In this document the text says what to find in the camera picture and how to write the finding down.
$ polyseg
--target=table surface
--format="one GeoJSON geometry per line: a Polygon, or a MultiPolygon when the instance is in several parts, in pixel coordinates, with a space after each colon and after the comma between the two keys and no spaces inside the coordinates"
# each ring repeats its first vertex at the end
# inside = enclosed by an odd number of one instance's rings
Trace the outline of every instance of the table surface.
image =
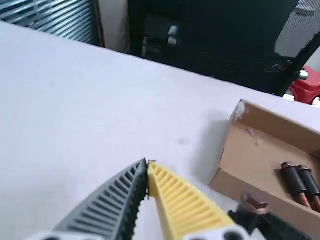
{"type": "MultiPolygon", "coordinates": [[[[309,105],[0,22],[0,233],[52,229],[86,196],[142,158],[208,187],[240,99],[320,131],[309,105]]],[[[136,240],[161,240],[154,200],[136,240]]]]}

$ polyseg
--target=office chair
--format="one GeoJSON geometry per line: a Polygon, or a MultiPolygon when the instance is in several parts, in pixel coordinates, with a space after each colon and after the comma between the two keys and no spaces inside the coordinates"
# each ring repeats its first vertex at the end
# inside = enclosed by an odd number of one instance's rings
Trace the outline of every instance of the office chair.
{"type": "Polygon", "coordinates": [[[315,0],[129,0],[131,54],[283,96],[320,46],[315,0]]]}

